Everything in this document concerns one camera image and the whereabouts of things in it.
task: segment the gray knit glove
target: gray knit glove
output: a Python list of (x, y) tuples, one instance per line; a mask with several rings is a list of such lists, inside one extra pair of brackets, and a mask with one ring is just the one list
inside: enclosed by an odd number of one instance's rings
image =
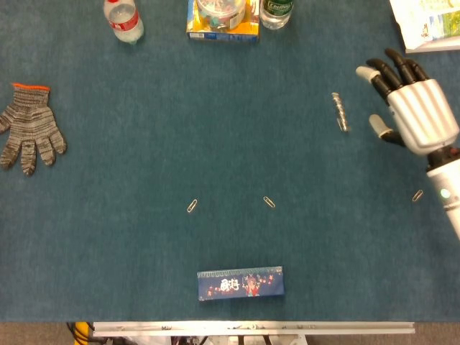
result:
[(63, 154), (67, 144), (47, 105), (50, 89), (46, 86), (18, 83), (13, 86), (14, 101), (0, 116), (0, 133), (10, 129), (8, 141), (0, 157), (0, 166), (10, 168), (22, 150), (22, 171), (30, 176), (35, 171), (37, 161), (35, 145), (43, 162), (50, 166), (55, 162), (54, 150)]

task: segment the paper clip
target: paper clip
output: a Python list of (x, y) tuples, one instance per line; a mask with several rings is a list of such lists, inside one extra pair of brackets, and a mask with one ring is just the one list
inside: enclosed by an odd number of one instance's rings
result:
[(412, 197), (412, 202), (416, 203), (423, 196), (423, 190), (417, 190), (417, 193)]
[(270, 206), (271, 208), (275, 208), (276, 205), (273, 201), (270, 200), (270, 198), (268, 196), (264, 196), (264, 201), (265, 203)]
[(197, 203), (198, 203), (198, 200), (193, 199), (192, 203), (187, 207), (187, 212), (192, 213)]

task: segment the red label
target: red label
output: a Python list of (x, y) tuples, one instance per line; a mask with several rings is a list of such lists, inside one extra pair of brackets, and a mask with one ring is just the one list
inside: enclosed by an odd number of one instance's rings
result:
[(137, 25), (137, 23), (139, 22), (139, 12), (135, 11), (134, 13), (134, 16), (132, 16), (132, 18), (125, 22), (125, 23), (118, 23), (118, 24), (115, 24), (113, 22), (111, 22), (109, 20), (109, 24), (111, 27), (113, 27), (115, 30), (118, 30), (118, 31), (129, 31), (130, 29), (132, 29), (133, 27), (135, 27)]

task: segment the plastic water bottle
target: plastic water bottle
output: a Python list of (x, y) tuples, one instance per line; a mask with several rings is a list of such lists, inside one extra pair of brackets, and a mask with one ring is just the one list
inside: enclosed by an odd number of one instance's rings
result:
[(280, 29), (289, 21), (294, 0), (261, 0), (260, 19), (264, 27)]
[(103, 13), (120, 41), (135, 45), (144, 34), (134, 0), (104, 0)]

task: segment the robotic hand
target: robotic hand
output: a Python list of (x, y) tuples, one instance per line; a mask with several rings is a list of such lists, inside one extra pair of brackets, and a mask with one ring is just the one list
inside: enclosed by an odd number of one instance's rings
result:
[(452, 147), (459, 125), (436, 80), (393, 49), (386, 49), (385, 54), (400, 75), (380, 59), (368, 60), (371, 68), (359, 66), (356, 74), (369, 81), (385, 100), (399, 132), (387, 127), (378, 115), (371, 115), (369, 122), (380, 139), (427, 156), (427, 175), (460, 238), (460, 150)]

